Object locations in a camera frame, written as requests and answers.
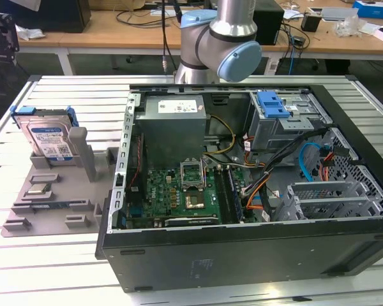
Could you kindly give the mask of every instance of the slotted aluminum surface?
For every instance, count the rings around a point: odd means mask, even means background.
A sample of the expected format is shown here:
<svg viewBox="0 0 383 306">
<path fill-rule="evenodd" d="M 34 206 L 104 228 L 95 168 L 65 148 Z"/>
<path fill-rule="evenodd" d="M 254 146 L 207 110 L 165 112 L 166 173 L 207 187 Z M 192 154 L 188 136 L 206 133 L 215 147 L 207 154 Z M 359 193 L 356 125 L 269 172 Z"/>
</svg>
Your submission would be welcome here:
<svg viewBox="0 0 383 306">
<path fill-rule="evenodd" d="M 256 76 L 253 84 L 325 85 L 383 155 L 383 109 L 358 82 L 341 76 Z M 88 129 L 94 150 L 119 145 L 129 84 L 171 84 L 165 76 L 45 76 L 29 82 L 14 105 L 71 105 Z M 0 121 L 0 231 L 31 165 L 31 147 L 9 120 Z M 269 282 L 126 295 L 106 261 L 94 257 L 97 234 L 3 238 L 0 235 L 0 305 L 383 305 L 383 259 L 355 277 Z"/>
</svg>

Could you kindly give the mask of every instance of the power supply label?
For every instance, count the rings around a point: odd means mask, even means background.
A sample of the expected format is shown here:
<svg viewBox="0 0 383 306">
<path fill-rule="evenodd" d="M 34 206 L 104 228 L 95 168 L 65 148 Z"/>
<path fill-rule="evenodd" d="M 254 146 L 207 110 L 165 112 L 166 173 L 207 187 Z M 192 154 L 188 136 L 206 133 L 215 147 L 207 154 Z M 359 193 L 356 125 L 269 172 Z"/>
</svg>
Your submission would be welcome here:
<svg viewBox="0 0 383 306">
<path fill-rule="evenodd" d="M 53 161 L 69 161 L 72 159 L 71 149 L 63 139 L 59 127 L 36 127 L 31 134 L 44 156 Z"/>
<path fill-rule="evenodd" d="M 158 103 L 159 113 L 197 113 L 196 100 L 161 100 Z"/>
</svg>

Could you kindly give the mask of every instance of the blue box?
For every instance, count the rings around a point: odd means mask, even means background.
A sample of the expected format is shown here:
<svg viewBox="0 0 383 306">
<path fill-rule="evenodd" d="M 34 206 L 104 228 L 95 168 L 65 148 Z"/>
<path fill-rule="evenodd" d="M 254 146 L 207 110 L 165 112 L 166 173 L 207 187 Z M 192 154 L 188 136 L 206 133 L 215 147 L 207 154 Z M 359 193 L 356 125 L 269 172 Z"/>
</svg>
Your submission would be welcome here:
<svg viewBox="0 0 383 306">
<path fill-rule="evenodd" d="M 368 4 L 363 1 L 355 1 L 353 8 L 358 8 L 357 16 L 361 18 L 380 18 L 383 19 L 383 2 Z"/>
</svg>

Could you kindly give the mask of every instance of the hard drive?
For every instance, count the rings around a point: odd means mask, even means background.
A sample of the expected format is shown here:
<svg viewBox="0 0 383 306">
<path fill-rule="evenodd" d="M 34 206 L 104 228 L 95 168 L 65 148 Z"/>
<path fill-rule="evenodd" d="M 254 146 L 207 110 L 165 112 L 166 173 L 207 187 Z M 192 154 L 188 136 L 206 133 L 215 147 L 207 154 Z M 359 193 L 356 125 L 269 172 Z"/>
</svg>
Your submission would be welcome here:
<svg viewBox="0 0 383 306">
<path fill-rule="evenodd" d="M 29 140 L 35 156 L 45 156 L 51 163 L 70 161 L 77 155 L 68 139 L 70 129 L 79 126 L 73 108 L 37 110 L 35 107 L 22 107 L 16 112 L 13 107 L 11 116 Z"/>
</svg>

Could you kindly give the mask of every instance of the open computer tower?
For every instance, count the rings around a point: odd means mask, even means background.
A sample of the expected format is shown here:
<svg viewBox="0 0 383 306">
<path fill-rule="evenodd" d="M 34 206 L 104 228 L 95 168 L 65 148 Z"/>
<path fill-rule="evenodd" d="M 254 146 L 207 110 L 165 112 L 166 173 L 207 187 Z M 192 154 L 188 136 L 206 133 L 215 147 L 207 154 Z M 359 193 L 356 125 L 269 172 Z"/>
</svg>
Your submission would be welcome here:
<svg viewBox="0 0 383 306">
<path fill-rule="evenodd" d="M 132 85 L 97 255 L 125 292 L 355 275 L 383 159 L 323 86 Z"/>
</svg>

